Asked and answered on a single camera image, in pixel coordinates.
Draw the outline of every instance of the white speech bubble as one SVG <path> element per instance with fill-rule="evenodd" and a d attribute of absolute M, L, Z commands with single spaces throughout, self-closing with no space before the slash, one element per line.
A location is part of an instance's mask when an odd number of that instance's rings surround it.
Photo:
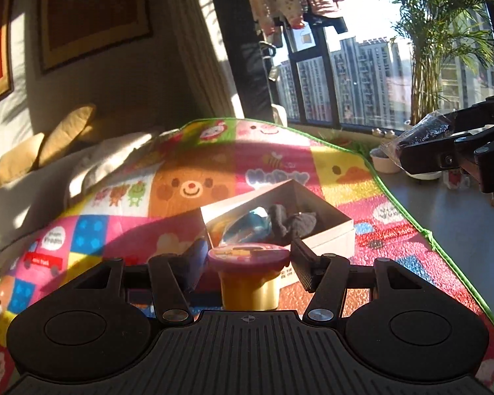
<path fill-rule="evenodd" d="M 66 230 L 64 227 L 53 227 L 42 239 L 42 248 L 50 251 L 55 251 L 64 245 L 66 240 Z"/>
<path fill-rule="evenodd" d="M 393 203 L 381 203 L 373 210 L 373 217 L 382 224 L 399 223 L 404 220 L 404 217 L 395 208 Z"/>

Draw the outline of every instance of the green blanket trim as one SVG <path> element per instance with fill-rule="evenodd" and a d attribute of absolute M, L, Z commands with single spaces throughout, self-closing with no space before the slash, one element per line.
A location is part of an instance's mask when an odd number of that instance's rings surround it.
<path fill-rule="evenodd" d="M 197 120 L 193 120 L 193 121 L 187 123 L 180 130 L 183 130 L 185 127 L 187 127 L 188 125 L 191 125 L 192 123 L 201 122 L 201 121 L 213 121 L 213 120 L 225 120 L 225 121 L 245 120 L 245 121 L 258 122 L 258 123 L 261 122 L 260 120 L 236 119 L 236 118 L 233 118 L 233 117 L 197 119 Z M 325 145 L 325 146 L 330 147 L 330 148 L 334 148 L 335 150 L 345 151 L 347 153 L 355 154 L 357 156 L 362 157 L 362 159 L 364 160 L 367 168 L 370 170 L 371 174 L 373 175 L 373 179 L 379 185 L 379 187 L 381 188 L 382 192 L 386 195 L 386 197 L 388 199 L 391 200 L 391 202 L 396 206 L 396 208 L 398 209 L 398 211 L 401 212 L 401 214 L 403 214 L 404 218 L 406 218 L 409 222 L 411 222 L 411 224 L 414 225 L 414 227 L 417 230 L 419 230 L 419 233 L 421 233 L 425 237 L 425 239 L 430 243 L 430 245 L 432 246 L 432 249 L 438 252 L 438 254 L 440 255 L 440 257 L 448 264 L 448 266 L 456 274 L 456 276 L 459 278 L 459 280 L 464 284 L 465 287 L 467 287 L 467 290 L 470 292 L 470 294 L 472 295 L 472 297 L 474 297 L 474 299 L 477 301 L 478 305 L 480 305 L 480 307 L 483 310 L 483 312 L 485 312 L 485 314 L 488 316 L 488 318 L 490 319 L 490 321 L 494 325 L 494 313 L 492 312 L 492 310 L 490 310 L 490 307 L 485 302 L 485 300 L 483 299 L 483 297 L 481 297 L 480 293 L 477 292 L 477 290 L 470 283 L 470 281 L 467 279 L 467 277 L 464 275 L 464 273 L 459 269 L 459 267 L 457 266 L 457 264 L 453 262 L 452 258 L 450 258 L 450 256 L 445 252 L 445 250 L 443 250 L 443 248 L 441 248 L 441 246 L 433 238 L 432 232 L 430 230 L 427 230 L 424 227 L 422 227 L 422 225 L 420 225 L 414 219 L 414 217 L 412 217 L 408 213 L 408 211 L 406 209 L 404 209 L 404 207 L 402 206 L 402 204 L 399 203 L 399 201 L 390 193 L 390 190 L 388 190 L 388 188 L 386 188 L 386 186 L 382 182 L 382 179 L 380 179 L 380 177 L 377 175 L 377 172 L 375 171 L 375 168 L 373 167 L 373 165 L 368 160 L 366 160 L 365 158 L 363 158 L 363 156 L 361 154 L 359 154 L 357 151 L 348 150 L 348 149 L 343 148 L 343 147 L 340 147 L 338 145 L 330 144 L 330 143 L 328 143 L 328 142 L 326 142 L 324 140 L 320 140 L 319 138 L 315 138 L 314 136 L 309 135 L 309 134 L 307 134 L 305 132 L 301 132 L 301 131 L 299 131 L 297 129 L 293 129 L 293 128 L 290 128 L 290 127 L 283 127 L 281 125 L 277 125 L 276 123 L 271 123 L 271 122 L 267 122 L 267 121 L 264 121 L 263 123 L 266 123 L 268 125 L 278 126 L 279 128 L 287 129 L 290 132 L 294 132 L 296 134 L 305 136 L 305 137 L 307 137 L 307 138 L 309 138 L 309 139 L 311 139 L 313 141 L 316 141 L 318 143 L 321 143 L 322 145 Z"/>

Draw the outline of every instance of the open box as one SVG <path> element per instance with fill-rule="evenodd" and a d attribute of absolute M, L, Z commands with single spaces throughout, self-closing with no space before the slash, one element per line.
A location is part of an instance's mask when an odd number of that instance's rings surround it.
<path fill-rule="evenodd" d="M 315 231 L 303 241 L 317 255 L 335 253 L 346 258 L 354 255 L 353 220 L 292 179 L 203 206 L 201 214 L 212 247 L 217 247 L 223 230 L 230 222 L 258 206 L 269 207 L 274 204 L 283 205 L 288 215 L 298 212 L 316 213 L 317 227 L 322 227 L 323 231 Z M 295 282 L 298 282 L 298 277 L 289 265 L 282 270 L 281 287 Z"/>

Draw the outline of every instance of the green cartoon animal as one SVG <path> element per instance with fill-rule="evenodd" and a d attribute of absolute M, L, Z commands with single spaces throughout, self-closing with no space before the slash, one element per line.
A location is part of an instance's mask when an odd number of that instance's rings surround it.
<path fill-rule="evenodd" d="M 128 200 L 130 201 L 130 206 L 139 206 L 143 196 L 145 195 L 145 191 L 145 182 L 140 180 L 133 184 L 132 187 L 130 187 L 130 190 L 128 190 Z"/>

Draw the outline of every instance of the cartoon blanket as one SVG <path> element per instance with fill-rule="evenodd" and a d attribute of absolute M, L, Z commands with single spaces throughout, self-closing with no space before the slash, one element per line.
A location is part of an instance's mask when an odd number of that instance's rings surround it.
<path fill-rule="evenodd" d="M 482 317 L 490 342 L 477 377 L 494 391 L 494 317 L 367 161 L 292 129 L 209 119 L 134 152 L 93 193 L 41 230 L 37 242 L 3 275 L 0 393 L 14 378 L 6 331 L 27 306 L 103 259 L 123 257 L 127 264 L 138 264 L 154 254 L 181 253 L 205 230 L 199 207 L 290 178 L 353 218 L 353 264 L 370 265 L 379 256 L 396 260 Z M 296 284 L 283 289 L 281 306 L 301 313 L 305 303 L 288 299 L 302 294 Z"/>

